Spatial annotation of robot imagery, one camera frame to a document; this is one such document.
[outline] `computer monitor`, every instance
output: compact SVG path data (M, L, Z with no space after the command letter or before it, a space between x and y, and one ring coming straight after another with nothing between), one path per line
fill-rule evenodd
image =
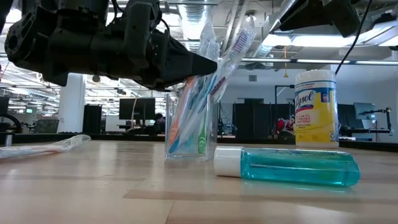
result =
M120 99L119 119L131 119L135 98ZM155 119L155 98L137 98L134 119Z
M375 110L375 107L374 103L354 103L355 118L375 120L376 115L371 112Z
M6 96L0 96L0 114L8 114L8 103L10 98Z

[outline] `lysol wipes container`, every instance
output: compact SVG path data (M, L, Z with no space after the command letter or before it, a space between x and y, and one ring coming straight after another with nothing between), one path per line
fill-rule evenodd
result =
M338 147L335 73L313 70L295 78L296 146Z

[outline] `lysol logo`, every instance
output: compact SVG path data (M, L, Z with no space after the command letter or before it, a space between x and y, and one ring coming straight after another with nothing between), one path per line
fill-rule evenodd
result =
M295 99L296 113L303 110L313 109L315 93L316 92L314 90L306 90L297 94Z

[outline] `office desk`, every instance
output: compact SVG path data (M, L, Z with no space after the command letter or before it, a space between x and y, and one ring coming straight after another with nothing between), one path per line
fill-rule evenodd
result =
M216 177L212 161L164 161L162 143L92 141L1 161L0 223L398 223L398 154L341 150L363 172L350 189Z

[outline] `person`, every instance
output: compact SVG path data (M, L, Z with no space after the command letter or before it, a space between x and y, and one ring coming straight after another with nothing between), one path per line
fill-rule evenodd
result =
M165 133L166 131L166 118L163 117L161 113L157 113L155 115L155 124L156 131L160 133Z

